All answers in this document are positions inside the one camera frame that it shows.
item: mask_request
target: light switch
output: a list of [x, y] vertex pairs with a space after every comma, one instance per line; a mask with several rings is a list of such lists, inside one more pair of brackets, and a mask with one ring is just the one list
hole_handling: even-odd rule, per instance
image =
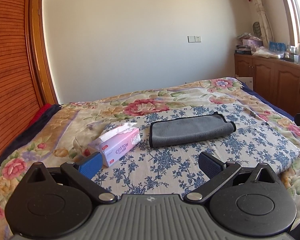
[[188, 42], [195, 42], [195, 36], [188, 36]]

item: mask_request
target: window frame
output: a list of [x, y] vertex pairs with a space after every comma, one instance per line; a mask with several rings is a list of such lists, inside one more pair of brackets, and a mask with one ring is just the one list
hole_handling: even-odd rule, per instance
[[300, 10], [298, 0], [283, 0], [287, 14], [290, 45], [297, 46], [300, 43]]

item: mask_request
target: gray microfiber towel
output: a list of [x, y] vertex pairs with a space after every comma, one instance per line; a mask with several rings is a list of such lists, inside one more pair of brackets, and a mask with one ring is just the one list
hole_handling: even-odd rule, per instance
[[178, 118], [153, 122], [149, 144], [152, 148], [172, 146], [226, 136], [236, 131], [234, 122], [227, 122], [222, 114]]

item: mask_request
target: wooden door frame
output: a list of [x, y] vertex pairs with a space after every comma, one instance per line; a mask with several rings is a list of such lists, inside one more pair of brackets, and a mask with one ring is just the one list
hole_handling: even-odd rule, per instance
[[[45, 97], [44, 89], [42, 87], [42, 82], [41, 82], [41, 79], [40, 79], [39, 66], [37, 64], [37, 58], [36, 58], [36, 53], [35, 53], [34, 38], [33, 38], [33, 35], [32, 35], [32, 33], [33, 33], [33, 28], [32, 28], [32, 0], [29, 0], [29, 25], [30, 25], [30, 37], [31, 37], [31, 51], [32, 51], [32, 58], [33, 58], [33, 63], [34, 63], [34, 67], [35, 67], [36, 79], [37, 79], [38, 86], [39, 86], [39, 89], [40, 89], [40, 94], [41, 94], [41, 97], [42, 97], [42, 101], [46, 104], [47, 99]], [[54, 86], [53, 86], [53, 83], [52, 83], [52, 78], [51, 78], [49, 64], [48, 64], [48, 58], [47, 58], [47, 52], [46, 52], [46, 46], [45, 46], [45, 42], [44, 42], [43, 20], [42, 20], [42, 0], [39, 0], [39, 25], [40, 25], [39, 29], [40, 29], [40, 37], [41, 37], [41, 46], [44, 49], [43, 50], [44, 67], [45, 67], [46, 72], [47, 72], [49, 86], [51, 88], [54, 103], [57, 104], [58, 100], [57, 100], [57, 96], [56, 96]]]
[[26, 40], [26, 51], [27, 51], [27, 58], [29, 63], [29, 70], [31, 74], [32, 84], [34, 87], [34, 93], [36, 95], [39, 107], [43, 107], [44, 105], [44, 98], [42, 97], [42, 93], [40, 91], [40, 87], [38, 84], [37, 76], [38, 73], [34, 67], [34, 58], [33, 58], [33, 49], [32, 49], [32, 42], [31, 42], [31, 20], [32, 20], [32, 0], [25, 0], [25, 16], [24, 16], [24, 24], [25, 24], [25, 40]]

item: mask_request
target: wall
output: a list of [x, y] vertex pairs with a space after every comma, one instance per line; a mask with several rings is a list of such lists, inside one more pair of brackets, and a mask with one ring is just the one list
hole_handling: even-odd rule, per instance
[[264, 0], [266, 13], [276, 42], [290, 42], [288, 20], [283, 0]]
[[[247, 0], [44, 0], [61, 103], [234, 75]], [[200, 35], [201, 43], [188, 43]]]
[[[45, 40], [45, 43], [47, 43], [47, 35], [46, 35], [46, 31], [45, 31], [45, 21], [44, 21], [44, 0], [42, 0], [42, 25], [43, 25], [44, 40]], [[48, 52], [47, 48], [46, 48], [46, 54], [47, 54], [47, 60], [48, 60], [48, 65], [49, 65], [49, 69], [50, 69], [52, 84], [53, 84], [53, 87], [54, 87], [54, 90], [55, 90], [55, 93], [56, 93], [56, 96], [57, 96], [57, 100], [58, 100], [58, 102], [60, 102], [59, 95], [58, 95], [58, 92], [56, 90], [56, 84], [55, 84], [53, 74], [52, 74], [52, 71], [51, 71], [50, 57], [49, 57], [49, 52]]]

